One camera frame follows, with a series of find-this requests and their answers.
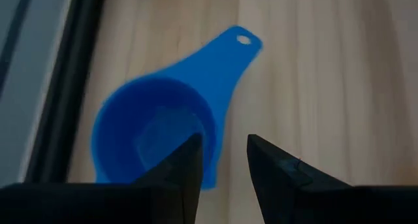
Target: measuring cup handle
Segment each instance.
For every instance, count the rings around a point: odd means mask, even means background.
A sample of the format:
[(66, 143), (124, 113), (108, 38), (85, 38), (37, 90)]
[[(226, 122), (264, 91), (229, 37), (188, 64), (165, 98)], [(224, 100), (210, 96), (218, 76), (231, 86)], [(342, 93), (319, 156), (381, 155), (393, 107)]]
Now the measuring cup handle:
[(235, 85), (262, 48), (262, 42), (243, 27), (233, 26), (165, 74), (197, 90), (223, 118)]

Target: wooden table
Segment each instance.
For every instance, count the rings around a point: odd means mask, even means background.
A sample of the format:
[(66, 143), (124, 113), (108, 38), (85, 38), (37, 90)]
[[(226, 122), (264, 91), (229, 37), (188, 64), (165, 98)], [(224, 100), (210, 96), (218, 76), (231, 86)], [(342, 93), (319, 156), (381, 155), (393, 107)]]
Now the wooden table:
[(70, 182), (95, 179), (102, 102), (230, 25), (264, 42), (234, 93), (218, 185), (197, 223), (262, 223), (246, 158), (256, 133), (353, 185), (418, 184), (418, 0), (106, 0)]

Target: measuring cup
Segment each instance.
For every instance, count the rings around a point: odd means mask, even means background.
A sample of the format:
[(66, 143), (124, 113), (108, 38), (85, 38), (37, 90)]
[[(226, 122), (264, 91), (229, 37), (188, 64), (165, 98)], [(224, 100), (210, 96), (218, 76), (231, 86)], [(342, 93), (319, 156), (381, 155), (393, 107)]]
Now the measuring cup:
[(255, 35), (233, 26), (189, 57), (117, 89), (93, 127), (96, 182), (131, 183), (200, 133), (202, 188), (215, 187), (229, 101), (261, 47)]

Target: wood grain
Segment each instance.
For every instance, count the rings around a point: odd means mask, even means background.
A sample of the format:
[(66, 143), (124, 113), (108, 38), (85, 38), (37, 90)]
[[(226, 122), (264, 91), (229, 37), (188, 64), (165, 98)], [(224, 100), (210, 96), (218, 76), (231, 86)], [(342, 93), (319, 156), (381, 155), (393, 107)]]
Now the wood grain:
[(250, 133), (353, 185), (418, 184), (417, 1), (106, 0), (69, 182), (95, 179), (89, 137), (112, 91), (238, 24), (264, 50), (237, 85), (197, 223), (262, 223)]

